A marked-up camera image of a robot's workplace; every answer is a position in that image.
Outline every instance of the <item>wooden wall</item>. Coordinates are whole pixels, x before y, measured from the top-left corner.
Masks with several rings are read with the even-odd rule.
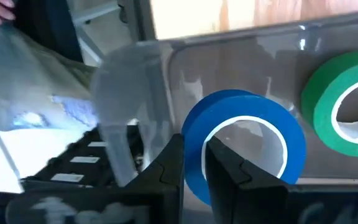
[[[358,0],[151,0],[159,39],[358,11]]]

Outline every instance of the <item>masking tape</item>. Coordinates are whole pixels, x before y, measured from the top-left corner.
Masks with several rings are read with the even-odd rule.
[[[358,51],[346,53],[320,66],[301,95],[301,111],[327,147],[358,157],[358,122],[336,119],[345,97],[358,88]]]
[[[221,90],[198,102],[182,127],[185,138],[185,179],[190,190],[210,204],[209,190],[203,174],[206,142],[221,128],[236,121],[251,120],[260,124],[264,145],[261,167],[289,184],[294,184],[305,164],[306,141],[296,119],[282,106],[244,90]]]

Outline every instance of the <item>clear plastic bin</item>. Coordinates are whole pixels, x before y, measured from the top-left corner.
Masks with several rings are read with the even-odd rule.
[[[218,90],[243,89],[276,101],[298,120],[307,140],[302,177],[358,179],[358,157],[327,148],[299,109],[301,91],[311,74],[328,59],[353,50],[358,50],[358,14],[141,42],[112,52],[92,87],[117,178],[125,185],[134,176],[125,140],[130,120],[139,121],[146,159],[152,161],[171,135],[180,133],[187,114],[204,96]],[[357,120],[358,91],[342,107],[338,120]],[[249,132],[244,126],[249,125],[231,125],[218,137],[235,151],[241,150]]]

